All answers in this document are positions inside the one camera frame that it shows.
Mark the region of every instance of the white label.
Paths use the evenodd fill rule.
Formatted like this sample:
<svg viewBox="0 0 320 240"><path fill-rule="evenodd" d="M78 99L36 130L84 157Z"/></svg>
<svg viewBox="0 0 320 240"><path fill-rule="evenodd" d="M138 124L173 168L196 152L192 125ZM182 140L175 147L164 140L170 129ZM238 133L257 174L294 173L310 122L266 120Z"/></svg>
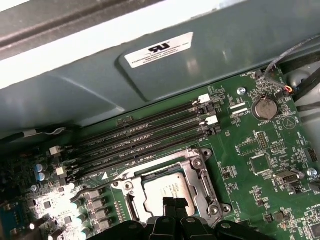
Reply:
<svg viewBox="0 0 320 240"><path fill-rule="evenodd" d="M193 32L189 32L167 41L159 42L142 50L135 51L124 57L134 69L173 54L180 53L184 50L188 50L191 48L193 35Z"/></svg>

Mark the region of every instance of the black cable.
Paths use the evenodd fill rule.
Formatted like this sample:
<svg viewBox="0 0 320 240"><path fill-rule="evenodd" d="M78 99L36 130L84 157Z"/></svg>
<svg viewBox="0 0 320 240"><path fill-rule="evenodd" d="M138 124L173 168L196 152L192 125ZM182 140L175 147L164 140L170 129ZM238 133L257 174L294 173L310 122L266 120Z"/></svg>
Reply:
<svg viewBox="0 0 320 240"><path fill-rule="evenodd" d="M320 68L305 79L299 86L298 91L292 97L295 102L311 92L316 86L320 84Z"/></svg>
<svg viewBox="0 0 320 240"><path fill-rule="evenodd" d="M308 38L308 39L300 42L299 44L293 46L292 48L288 49L288 50L285 51L284 53L282 53L279 57L277 57L276 59L274 59L274 60L268 65L268 67L266 68L266 70L265 70L265 72L264 72L264 78L265 78L267 81L269 81L269 82L271 82L271 83L273 83L273 84L275 84L275 85L277 85L277 86L279 86L279 87L281 87L281 88L284 88L284 87L285 87L284 84L279 83L279 82L273 80L271 77L268 76L270 70L271 70L278 62L280 62L282 59L284 59L286 56L290 55L290 54L291 54L292 52L294 52L295 50L301 48L303 45L311 42L312 40L318 39L318 38L320 38L320 34L315 35L315 36L312 36L312 37L310 37L310 38Z"/></svg>
<svg viewBox="0 0 320 240"><path fill-rule="evenodd" d="M296 109L298 110L298 112L305 112L305 111L320 109L320 101L307 104L307 105L297 106Z"/></svg>
<svg viewBox="0 0 320 240"><path fill-rule="evenodd" d="M62 132L64 132L67 128L66 127L58 127L54 128L51 130L49 128L38 128L38 129L32 129L32 130L27 130L23 132L18 132L13 135L7 136L5 138L0 139L0 145L5 145L12 143L18 139L23 139L23 138L29 138L32 136L36 136L39 134L45 134L45 135L59 135Z"/></svg>

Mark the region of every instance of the chip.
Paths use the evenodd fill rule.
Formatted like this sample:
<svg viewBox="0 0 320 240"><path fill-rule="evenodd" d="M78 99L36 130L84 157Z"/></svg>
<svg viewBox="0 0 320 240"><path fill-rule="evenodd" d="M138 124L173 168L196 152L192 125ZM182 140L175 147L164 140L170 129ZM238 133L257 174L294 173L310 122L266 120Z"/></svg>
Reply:
<svg viewBox="0 0 320 240"><path fill-rule="evenodd" d="M262 201L261 199L258 199L256 201L256 204L258 205L258 207L262 207L264 205L264 201Z"/></svg>
<svg viewBox="0 0 320 240"><path fill-rule="evenodd" d="M99 228L100 228L101 230L105 230L105 229L108 229L108 228L111 227L109 220L101 221L101 222L99 222L98 225L99 225Z"/></svg>
<svg viewBox="0 0 320 240"><path fill-rule="evenodd" d="M65 223L65 224L70 224L70 223L72 223L71 217L70 217L70 216L67 216L66 218L64 218L64 223Z"/></svg>
<svg viewBox="0 0 320 240"><path fill-rule="evenodd" d="M310 227L311 232L314 238L319 238L320 237L320 223L313 225Z"/></svg>
<svg viewBox="0 0 320 240"><path fill-rule="evenodd" d="M265 215L264 219L267 221L267 223L272 223L274 221L274 218L271 214Z"/></svg>
<svg viewBox="0 0 320 240"><path fill-rule="evenodd" d="M103 206L104 206L104 203L102 200L96 200L92 202L92 207L94 209L99 209L99 208L102 208Z"/></svg>
<svg viewBox="0 0 320 240"><path fill-rule="evenodd" d="M231 177L230 172L225 172L225 173L223 174L223 178L224 178L224 179L229 179L230 177Z"/></svg>
<svg viewBox="0 0 320 240"><path fill-rule="evenodd" d="M44 208L45 209L49 209L51 208L51 203L49 201L46 201L44 204L43 204Z"/></svg>
<svg viewBox="0 0 320 240"><path fill-rule="evenodd" d="M100 192L98 190L96 190L96 191L90 191L88 197L89 197L89 199L95 199L95 198L99 197L100 195L101 195Z"/></svg>
<svg viewBox="0 0 320 240"><path fill-rule="evenodd" d="M269 161L266 155L252 157L250 162L255 175L262 174L270 169Z"/></svg>
<svg viewBox="0 0 320 240"><path fill-rule="evenodd" d="M34 209L37 206L37 203L35 200L29 200L26 204L29 209Z"/></svg>
<svg viewBox="0 0 320 240"><path fill-rule="evenodd" d="M273 214L273 218L276 222L280 223L285 220L285 215L282 211L278 211L275 214Z"/></svg>
<svg viewBox="0 0 320 240"><path fill-rule="evenodd" d="M95 213L95 218L100 220L100 219L105 219L107 217L107 211L105 209L97 211Z"/></svg>

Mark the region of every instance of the electrolytic capacitor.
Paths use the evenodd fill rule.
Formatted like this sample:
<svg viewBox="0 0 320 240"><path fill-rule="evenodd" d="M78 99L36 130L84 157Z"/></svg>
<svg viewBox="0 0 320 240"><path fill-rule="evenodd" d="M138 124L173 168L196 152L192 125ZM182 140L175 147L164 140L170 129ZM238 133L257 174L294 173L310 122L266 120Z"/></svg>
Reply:
<svg viewBox="0 0 320 240"><path fill-rule="evenodd" d="M48 165L45 163L39 163L39 164L35 165L35 169L38 173L41 173L41 172L48 169Z"/></svg>
<svg viewBox="0 0 320 240"><path fill-rule="evenodd" d="M48 219L45 217L39 218L38 220L33 221L32 223L30 223L29 228L31 230L35 230L37 228L39 228L42 224L44 224Z"/></svg>
<svg viewBox="0 0 320 240"><path fill-rule="evenodd" d="M79 215L75 220L75 224L80 226L87 220L87 216L85 214Z"/></svg>
<svg viewBox="0 0 320 240"><path fill-rule="evenodd" d="M48 240L57 240L62 233L63 231L61 229L58 229L48 236Z"/></svg>
<svg viewBox="0 0 320 240"><path fill-rule="evenodd" d="M89 236L90 232L91 231L90 231L90 229L88 227L85 227L84 229L82 229L80 239L81 240L86 240L87 237Z"/></svg>
<svg viewBox="0 0 320 240"><path fill-rule="evenodd" d="M44 181L44 180L48 180L48 179L50 179L50 177L51 177L51 174L50 174L49 172L47 172L47 171L40 172L40 173L38 174L38 180L39 180L40 182L42 182L42 181Z"/></svg>
<svg viewBox="0 0 320 240"><path fill-rule="evenodd" d="M81 201L81 199L78 199L78 200L71 203L71 208L72 208L72 210L75 211L75 210L79 209L81 207L81 205L82 205L82 201Z"/></svg>

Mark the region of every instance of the black plastic part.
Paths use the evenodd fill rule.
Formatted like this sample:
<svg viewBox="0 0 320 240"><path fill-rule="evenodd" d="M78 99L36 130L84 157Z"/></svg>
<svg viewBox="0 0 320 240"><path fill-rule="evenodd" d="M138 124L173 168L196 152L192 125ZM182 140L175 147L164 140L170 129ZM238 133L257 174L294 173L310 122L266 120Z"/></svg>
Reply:
<svg viewBox="0 0 320 240"><path fill-rule="evenodd" d="M222 240L272 240L269 236L233 221L219 222L215 227L215 231L217 238Z"/></svg>
<svg viewBox="0 0 320 240"><path fill-rule="evenodd" d="M306 56L298 57L294 60L286 61L283 63L278 64L277 66L280 67L282 73L288 74L294 70L302 68L309 64L314 64L320 61L320 51L308 54Z"/></svg>
<svg viewBox="0 0 320 240"><path fill-rule="evenodd" d="M316 180L309 183L309 187L312 191L320 193L320 180Z"/></svg>

